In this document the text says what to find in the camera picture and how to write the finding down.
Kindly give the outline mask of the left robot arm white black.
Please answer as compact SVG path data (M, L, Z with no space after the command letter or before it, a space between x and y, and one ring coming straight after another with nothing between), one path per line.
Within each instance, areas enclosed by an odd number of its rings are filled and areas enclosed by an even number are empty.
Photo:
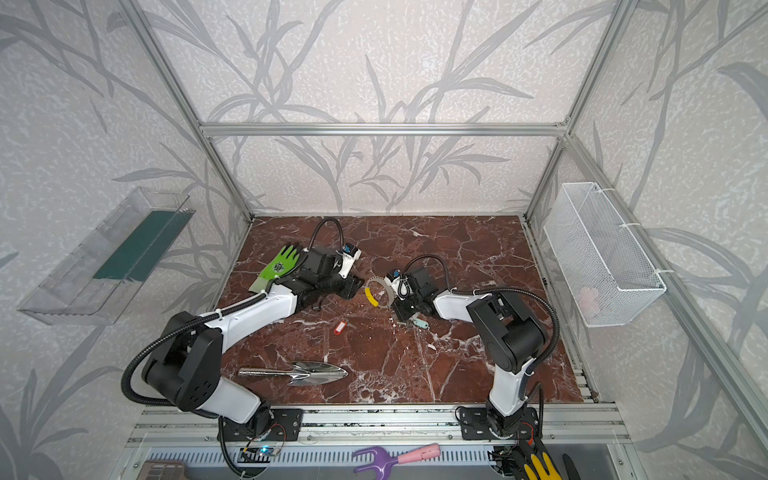
M259 274L247 299L201 315L175 314L161 336L129 362L121 378L123 395L141 405L230 421L250 437L264 435L274 422L270 406L222 376L224 353L323 297L353 298L364 284L352 272L360 256L345 239L335 249L285 245Z

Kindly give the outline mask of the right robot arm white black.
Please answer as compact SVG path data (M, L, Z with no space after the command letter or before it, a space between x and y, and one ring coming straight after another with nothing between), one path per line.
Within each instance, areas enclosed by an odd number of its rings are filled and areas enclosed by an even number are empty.
M390 307L400 321L416 314L470 323L478 332L486 356L494 363L494 381L486 401L486 425L499 439L517 436L526 424L527 385L535 370L556 350L560 319L541 296L517 287L493 286L461 291L452 286L445 261L420 255L403 270L384 277Z

